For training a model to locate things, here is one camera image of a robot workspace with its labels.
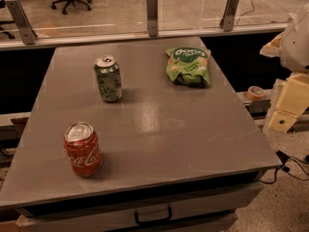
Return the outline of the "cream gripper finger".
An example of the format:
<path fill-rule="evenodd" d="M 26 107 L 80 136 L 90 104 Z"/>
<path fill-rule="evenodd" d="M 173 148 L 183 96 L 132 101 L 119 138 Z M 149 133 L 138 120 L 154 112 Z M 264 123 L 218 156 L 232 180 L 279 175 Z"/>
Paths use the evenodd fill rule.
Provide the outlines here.
<path fill-rule="evenodd" d="M 268 42 L 261 48 L 260 54 L 269 58 L 279 57 L 281 51 L 282 37 L 283 37 L 282 33 L 274 37 L 270 42 Z"/>
<path fill-rule="evenodd" d="M 294 72 L 283 82 L 268 127 L 273 131 L 287 132 L 308 107 L 309 74 Z"/>

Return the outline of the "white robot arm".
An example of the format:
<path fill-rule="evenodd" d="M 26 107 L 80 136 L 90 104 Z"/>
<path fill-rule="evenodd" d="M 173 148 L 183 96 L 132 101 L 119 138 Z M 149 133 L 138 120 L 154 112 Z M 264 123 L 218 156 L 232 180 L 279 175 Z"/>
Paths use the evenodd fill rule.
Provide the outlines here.
<path fill-rule="evenodd" d="M 309 107 L 309 4 L 291 18 L 286 29 L 265 44 L 260 54 L 279 57 L 291 75 L 282 83 L 268 127 L 287 132 Z"/>

